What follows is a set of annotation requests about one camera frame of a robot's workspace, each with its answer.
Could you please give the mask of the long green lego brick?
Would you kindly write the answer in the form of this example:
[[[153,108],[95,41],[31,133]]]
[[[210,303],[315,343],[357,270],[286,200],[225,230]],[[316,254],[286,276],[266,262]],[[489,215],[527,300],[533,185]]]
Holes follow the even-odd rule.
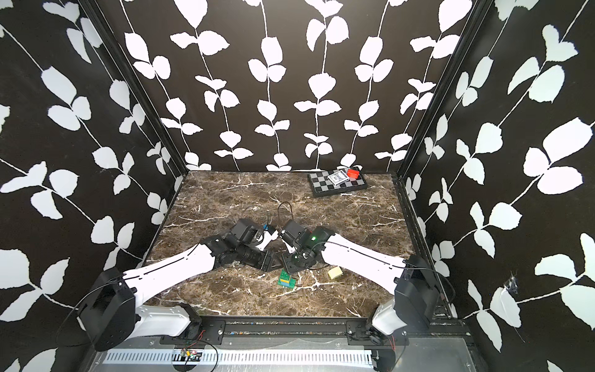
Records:
[[[290,278],[288,280],[279,278],[277,281],[277,284],[280,285],[281,287],[293,289],[293,288],[295,288],[296,280],[294,278]]]

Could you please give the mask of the cream lego brick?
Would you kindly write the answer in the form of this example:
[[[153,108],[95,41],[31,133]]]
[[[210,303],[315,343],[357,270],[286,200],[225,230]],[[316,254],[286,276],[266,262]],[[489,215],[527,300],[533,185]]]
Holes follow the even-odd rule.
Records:
[[[340,267],[334,267],[328,271],[328,277],[332,281],[334,281],[342,276],[343,276],[343,271],[342,271],[342,268],[340,268]]]

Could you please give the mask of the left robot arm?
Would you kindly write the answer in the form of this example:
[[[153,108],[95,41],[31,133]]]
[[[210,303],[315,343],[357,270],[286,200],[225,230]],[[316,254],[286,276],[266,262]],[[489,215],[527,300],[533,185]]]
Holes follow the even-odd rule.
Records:
[[[99,274],[77,310],[93,348],[99,352],[142,336],[180,336],[198,316],[187,305],[148,306],[155,295],[179,283],[227,264],[241,264],[268,272],[274,256],[267,246],[279,237],[271,225],[239,219],[229,231],[206,237],[186,251],[157,263],[121,272]]]

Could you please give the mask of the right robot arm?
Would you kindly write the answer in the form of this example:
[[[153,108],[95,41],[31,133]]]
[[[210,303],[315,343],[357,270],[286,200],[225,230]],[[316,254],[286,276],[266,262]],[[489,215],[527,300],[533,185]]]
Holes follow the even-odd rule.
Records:
[[[388,256],[353,243],[324,226],[313,231],[290,220],[280,236],[289,255],[286,268],[295,273],[319,262],[352,271],[393,295],[379,305],[368,321],[368,330],[390,336],[397,330],[429,329],[439,302],[438,273],[419,256]]]

